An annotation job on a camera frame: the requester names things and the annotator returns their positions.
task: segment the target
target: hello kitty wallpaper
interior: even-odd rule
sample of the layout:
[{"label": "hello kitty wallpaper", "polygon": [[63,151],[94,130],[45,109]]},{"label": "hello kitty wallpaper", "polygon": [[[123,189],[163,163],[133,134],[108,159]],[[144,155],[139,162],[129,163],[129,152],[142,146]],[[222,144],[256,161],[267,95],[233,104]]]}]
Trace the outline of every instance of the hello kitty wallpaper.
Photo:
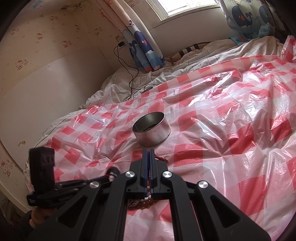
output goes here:
[{"label": "hello kitty wallpaper", "polygon": [[[82,1],[80,7],[61,10],[69,4],[77,4],[77,1],[32,0],[13,21],[0,42],[0,100],[30,74],[75,53],[98,50],[98,60],[103,58],[108,63],[109,75],[120,67],[113,53],[119,31],[103,18],[92,1]],[[128,48],[120,49],[120,56],[128,62]],[[96,74],[101,78],[100,66]],[[20,209],[27,210],[22,170],[4,148],[2,136],[0,140],[0,190]],[[29,145],[25,138],[18,143],[16,149]]]}]

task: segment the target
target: plastic sheet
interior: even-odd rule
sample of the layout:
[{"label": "plastic sheet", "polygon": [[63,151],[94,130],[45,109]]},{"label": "plastic sheet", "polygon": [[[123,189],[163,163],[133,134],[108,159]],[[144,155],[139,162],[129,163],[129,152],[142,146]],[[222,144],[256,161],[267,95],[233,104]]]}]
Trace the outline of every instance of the plastic sheet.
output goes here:
[{"label": "plastic sheet", "polygon": [[[295,49],[290,40],[285,50]],[[46,144],[56,150],[55,180],[95,178],[112,165],[127,171],[142,150],[133,123],[161,111],[172,132],[155,153],[169,170],[208,181],[276,240],[296,210],[296,64],[285,50],[282,58],[228,60],[130,101],[89,107]],[[125,240],[135,237],[174,240],[168,201],[128,211]]]},{"label": "plastic sheet", "polygon": [[291,63],[296,63],[296,40],[293,36],[288,36],[282,50],[281,57]]}]

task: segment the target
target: silver cylindrical container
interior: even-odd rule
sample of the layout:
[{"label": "silver cylindrical container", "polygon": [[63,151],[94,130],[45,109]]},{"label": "silver cylindrical container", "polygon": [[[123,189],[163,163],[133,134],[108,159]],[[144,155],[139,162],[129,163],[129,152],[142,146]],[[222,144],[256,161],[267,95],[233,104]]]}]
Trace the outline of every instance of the silver cylindrical container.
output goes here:
[{"label": "silver cylindrical container", "polygon": [[171,132],[162,112],[144,115],[134,123],[132,130],[142,147],[153,147],[162,143]]}]

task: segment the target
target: blue cartoon curtain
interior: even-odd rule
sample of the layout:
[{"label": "blue cartoon curtain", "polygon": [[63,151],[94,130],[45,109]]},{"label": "blue cartoon curtain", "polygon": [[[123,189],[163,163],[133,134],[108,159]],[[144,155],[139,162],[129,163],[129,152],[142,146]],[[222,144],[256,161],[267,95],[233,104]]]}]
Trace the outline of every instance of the blue cartoon curtain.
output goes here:
[{"label": "blue cartoon curtain", "polygon": [[165,65],[164,57],[151,34],[124,0],[96,1],[102,6],[101,16],[108,19],[123,34],[139,70],[148,73]]},{"label": "blue cartoon curtain", "polygon": [[272,35],[277,27],[265,0],[218,0],[237,43]]}]

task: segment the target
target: cable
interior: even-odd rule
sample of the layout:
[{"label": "cable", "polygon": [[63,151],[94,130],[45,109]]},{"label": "cable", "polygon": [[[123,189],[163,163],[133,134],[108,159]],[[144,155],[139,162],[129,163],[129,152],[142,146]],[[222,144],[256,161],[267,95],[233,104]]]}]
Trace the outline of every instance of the cable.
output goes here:
[{"label": "cable", "polygon": [[158,159],[158,160],[164,161],[164,162],[166,162],[168,164],[168,160],[163,158],[163,157],[155,155],[155,158]]},{"label": "cable", "polygon": [[146,85],[143,86],[143,87],[144,87],[144,90],[145,90],[145,87],[148,86],[148,85],[156,85],[156,86],[157,86],[157,84],[153,84],[153,83],[152,83],[152,84],[146,84]]},{"label": "cable", "polygon": [[117,176],[114,174],[106,174],[106,175],[104,175],[104,177],[108,177],[108,178],[114,180]]},{"label": "cable", "polygon": [[[118,45],[113,49],[113,53],[115,54],[115,56],[116,57],[118,57],[118,61],[119,61],[119,63],[126,69],[126,71],[131,75],[131,77],[132,77],[132,80],[129,82],[129,84],[128,84],[128,86],[129,86],[129,88],[131,89],[131,95],[130,95],[130,97],[128,98],[128,100],[132,97],[132,95],[133,95],[133,90],[141,90],[141,89],[136,89],[136,88],[133,88],[133,81],[134,81],[134,79],[138,76],[138,74],[139,74],[139,70],[137,69],[137,68],[135,68],[135,67],[132,67],[132,66],[130,66],[130,65],[128,65],[125,61],[124,61],[124,59],[122,59],[122,58],[120,58],[119,57],[119,52],[118,52]],[[133,75],[128,71],[128,69],[120,62],[120,59],[128,66],[128,67],[131,67],[131,68],[133,68],[133,69],[136,69],[137,71],[138,71],[138,73],[137,73],[137,75],[135,76],[135,77],[133,77]]]}]

